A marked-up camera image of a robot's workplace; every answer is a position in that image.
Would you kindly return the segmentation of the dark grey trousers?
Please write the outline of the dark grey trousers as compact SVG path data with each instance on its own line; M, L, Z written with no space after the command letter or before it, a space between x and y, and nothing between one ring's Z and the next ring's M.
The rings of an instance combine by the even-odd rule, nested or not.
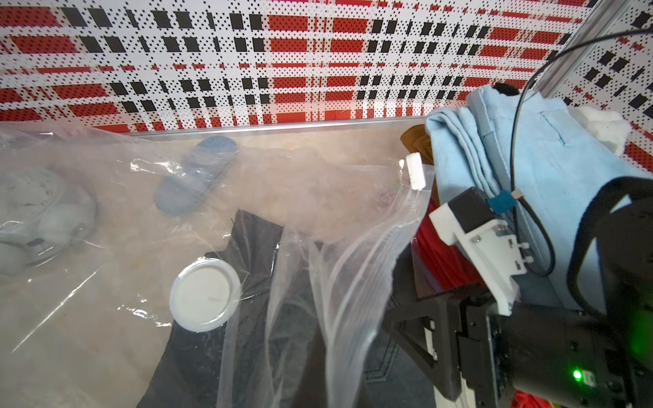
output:
M227 351L227 323L207 333L192 333L173 322L170 338L145 394L137 407L218 407L221 366L234 356L231 376L235 407L271 407L253 398L264 361L266 315L273 269L277 263L283 227L255 214L238 210L231 239L224 251L206 253L232 265L243 279L244 297L233 351ZM415 300L413 262L408 248L393 271L395 294L388 309ZM270 359L283 362L289 382L282 384L279 407L292 407L314 336L321 336L311 283L307 275L292 285L289 302L281 307L277 327L270 336ZM389 335L380 331L372 343L362 372L358 401L354 407L436 407L435 392L428 379Z

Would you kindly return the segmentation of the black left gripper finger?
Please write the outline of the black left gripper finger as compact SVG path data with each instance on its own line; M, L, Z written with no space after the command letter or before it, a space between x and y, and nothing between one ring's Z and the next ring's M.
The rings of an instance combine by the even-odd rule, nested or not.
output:
M314 336L299 387L291 406L299 408L328 407L325 379L326 346L322 336Z

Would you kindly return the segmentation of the clear plastic vacuum bag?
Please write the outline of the clear plastic vacuum bag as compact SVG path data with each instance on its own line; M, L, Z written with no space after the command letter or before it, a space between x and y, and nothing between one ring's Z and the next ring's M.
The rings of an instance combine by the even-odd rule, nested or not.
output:
M154 141L84 127L1 128L1 174L45 168L95 199L95 228L49 262L1 274L4 407L137 407L173 326L179 273L226 249L236 212L283 227L273 269L257 401L279 407L285 363L270 339L292 285L307 275L326 346L328 407L354 407L393 271L431 197L413 190L406 158L332 164L313 148L236 142L229 173L195 212L158 210L157 187L209 137Z

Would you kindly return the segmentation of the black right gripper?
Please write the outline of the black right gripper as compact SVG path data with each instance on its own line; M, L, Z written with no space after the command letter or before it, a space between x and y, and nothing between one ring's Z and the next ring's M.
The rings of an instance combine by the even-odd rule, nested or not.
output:
M449 401L509 407L518 391L564 407L650 407L652 372L607 324L582 311L450 290L388 311L383 329Z

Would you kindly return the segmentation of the light blue garment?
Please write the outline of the light blue garment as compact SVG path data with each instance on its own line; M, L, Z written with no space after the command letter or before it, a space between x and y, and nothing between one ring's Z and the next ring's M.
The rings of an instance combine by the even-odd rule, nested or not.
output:
M481 141L476 107L477 88L461 108L440 108L426 119L430 135L435 178L441 202L449 202L470 187L494 197L502 190L521 190L541 220L556 256L555 268L549 268L549 249L540 230L524 211L519 212L519 234L527 241L537 260L536 275L522 280L523 299L535 304L561 304L576 309L566 285L566 272L576 232L588 205L609 181L623 176L648 178L618 156L584 156L571 161L546 156L515 163L515 152L508 160L493 156Z

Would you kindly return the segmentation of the brown trousers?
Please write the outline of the brown trousers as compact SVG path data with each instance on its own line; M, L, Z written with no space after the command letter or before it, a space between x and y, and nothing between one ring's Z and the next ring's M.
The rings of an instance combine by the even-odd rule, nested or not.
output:
M400 140L409 153L418 152L421 155L423 164L435 166L431 139L425 125L410 127L401 135Z

